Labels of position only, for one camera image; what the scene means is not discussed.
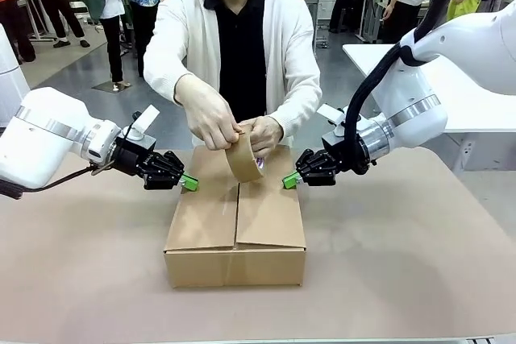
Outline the person's left hand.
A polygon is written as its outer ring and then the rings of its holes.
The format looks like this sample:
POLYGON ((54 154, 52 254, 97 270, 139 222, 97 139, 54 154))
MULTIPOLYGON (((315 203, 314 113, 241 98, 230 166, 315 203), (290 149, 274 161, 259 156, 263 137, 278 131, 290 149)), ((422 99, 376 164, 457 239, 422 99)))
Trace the person's left hand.
POLYGON ((283 128, 272 117, 260 116, 239 123, 248 133, 253 155, 265 159, 283 138, 283 128))

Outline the person's right hand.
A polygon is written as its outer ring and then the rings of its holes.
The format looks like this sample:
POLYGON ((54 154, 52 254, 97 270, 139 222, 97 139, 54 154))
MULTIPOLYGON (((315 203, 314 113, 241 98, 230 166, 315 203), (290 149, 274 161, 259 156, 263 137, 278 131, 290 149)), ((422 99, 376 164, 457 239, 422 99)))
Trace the person's right hand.
POLYGON ((190 131, 212 151, 225 150, 239 140, 241 127, 226 100, 193 74, 181 77, 175 100, 183 106, 190 131))

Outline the grey background work table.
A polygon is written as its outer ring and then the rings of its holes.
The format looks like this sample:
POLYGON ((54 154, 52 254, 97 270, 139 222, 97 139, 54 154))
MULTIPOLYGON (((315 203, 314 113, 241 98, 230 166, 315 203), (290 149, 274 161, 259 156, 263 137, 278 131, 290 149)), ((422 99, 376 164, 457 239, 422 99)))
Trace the grey background work table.
POLYGON ((375 44, 378 41, 382 24, 383 12, 388 0, 363 0, 360 26, 356 37, 366 44, 375 44))

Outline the white side table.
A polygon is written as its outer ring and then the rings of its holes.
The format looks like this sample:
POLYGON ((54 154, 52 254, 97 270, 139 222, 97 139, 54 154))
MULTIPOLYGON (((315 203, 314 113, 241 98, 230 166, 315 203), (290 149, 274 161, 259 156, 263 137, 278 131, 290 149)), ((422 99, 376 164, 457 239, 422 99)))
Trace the white side table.
POLYGON ((447 111, 441 139, 459 148, 452 171, 516 172, 516 96, 482 89, 443 57, 423 65, 422 73, 447 111))

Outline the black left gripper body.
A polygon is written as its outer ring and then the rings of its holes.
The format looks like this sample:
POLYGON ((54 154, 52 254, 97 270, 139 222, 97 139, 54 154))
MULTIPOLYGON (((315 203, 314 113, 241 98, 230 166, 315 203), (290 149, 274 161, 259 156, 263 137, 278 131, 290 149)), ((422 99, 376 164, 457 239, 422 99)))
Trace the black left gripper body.
POLYGON ((119 135, 111 152, 111 168, 128 176, 139 176, 157 171, 155 162, 156 139, 144 135, 141 140, 131 140, 119 135))

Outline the yellow-green bag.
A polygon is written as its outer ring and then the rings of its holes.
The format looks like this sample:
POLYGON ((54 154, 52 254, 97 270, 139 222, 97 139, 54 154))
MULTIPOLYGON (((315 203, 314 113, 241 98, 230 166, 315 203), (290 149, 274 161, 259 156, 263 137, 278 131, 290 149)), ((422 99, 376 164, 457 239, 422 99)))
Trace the yellow-green bag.
POLYGON ((451 0, 447 7, 446 21, 448 22, 463 15, 476 13, 480 4, 481 0, 463 0, 462 2, 451 0))

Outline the person in white cardigan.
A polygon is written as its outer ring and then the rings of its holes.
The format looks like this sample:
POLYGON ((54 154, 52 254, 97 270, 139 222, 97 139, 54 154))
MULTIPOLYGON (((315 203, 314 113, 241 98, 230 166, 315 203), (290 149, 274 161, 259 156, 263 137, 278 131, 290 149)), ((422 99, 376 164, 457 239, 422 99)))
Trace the person in white cardigan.
POLYGON ((305 0, 164 0, 145 54, 177 57, 239 125, 269 116, 294 78, 320 76, 313 34, 305 0))

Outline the brown cardboard box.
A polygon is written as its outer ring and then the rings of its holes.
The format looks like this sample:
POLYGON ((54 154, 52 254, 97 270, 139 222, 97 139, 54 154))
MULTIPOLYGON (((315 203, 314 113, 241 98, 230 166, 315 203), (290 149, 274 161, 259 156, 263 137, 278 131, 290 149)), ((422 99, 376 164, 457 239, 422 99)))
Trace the brown cardboard box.
POLYGON ((164 260, 174 288, 300 285, 306 238, 298 193, 284 189, 291 150, 277 147, 264 177, 240 184, 221 151, 196 147, 188 171, 195 192, 179 198, 164 260))

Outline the grey metal floor plate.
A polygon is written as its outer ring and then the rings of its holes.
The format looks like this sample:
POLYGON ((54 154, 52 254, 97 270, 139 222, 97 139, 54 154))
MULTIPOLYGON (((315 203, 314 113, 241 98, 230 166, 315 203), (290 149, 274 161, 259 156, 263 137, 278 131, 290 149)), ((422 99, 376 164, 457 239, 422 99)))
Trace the grey metal floor plate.
POLYGON ((101 84, 95 85, 93 89, 99 90, 106 93, 120 93, 125 89, 131 87, 131 83, 128 81, 112 82, 106 81, 101 84))

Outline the person's right forearm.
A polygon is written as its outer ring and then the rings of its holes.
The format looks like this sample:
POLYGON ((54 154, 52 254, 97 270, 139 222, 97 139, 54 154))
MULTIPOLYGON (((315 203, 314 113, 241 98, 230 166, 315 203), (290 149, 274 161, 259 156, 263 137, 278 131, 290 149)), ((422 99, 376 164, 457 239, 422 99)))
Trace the person's right forearm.
POLYGON ((144 79, 161 97, 181 105, 176 97, 178 81, 185 76, 193 76, 177 57, 154 56, 147 52, 144 56, 144 79))

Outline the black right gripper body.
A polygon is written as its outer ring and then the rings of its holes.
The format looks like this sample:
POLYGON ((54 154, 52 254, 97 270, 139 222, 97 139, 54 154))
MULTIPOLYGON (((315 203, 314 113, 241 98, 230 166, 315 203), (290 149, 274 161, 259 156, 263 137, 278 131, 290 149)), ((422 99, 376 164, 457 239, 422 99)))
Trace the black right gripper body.
POLYGON ((347 141, 345 137, 326 133, 322 137, 322 144, 327 153, 335 160, 338 172, 353 171, 359 176, 365 174, 364 142, 358 134, 355 134, 351 141, 347 141))

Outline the brown packing tape roll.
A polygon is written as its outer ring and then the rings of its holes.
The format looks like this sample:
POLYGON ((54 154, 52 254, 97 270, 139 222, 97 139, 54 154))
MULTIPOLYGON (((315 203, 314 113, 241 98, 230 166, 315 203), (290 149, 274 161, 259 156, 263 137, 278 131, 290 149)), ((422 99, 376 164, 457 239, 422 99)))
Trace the brown packing tape roll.
POLYGON ((230 170, 239 183, 259 180, 264 176, 264 162, 254 156, 249 133, 240 134, 238 141, 226 149, 225 154, 230 170))

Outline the person's left forearm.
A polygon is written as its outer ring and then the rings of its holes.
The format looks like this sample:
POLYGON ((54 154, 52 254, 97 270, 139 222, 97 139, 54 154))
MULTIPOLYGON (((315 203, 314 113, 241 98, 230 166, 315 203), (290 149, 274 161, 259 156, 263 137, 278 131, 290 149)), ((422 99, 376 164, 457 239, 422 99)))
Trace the person's left forearm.
POLYGON ((281 141, 292 137, 319 107, 320 76, 294 78, 284 101, 270 115, 282 130, 281 141))

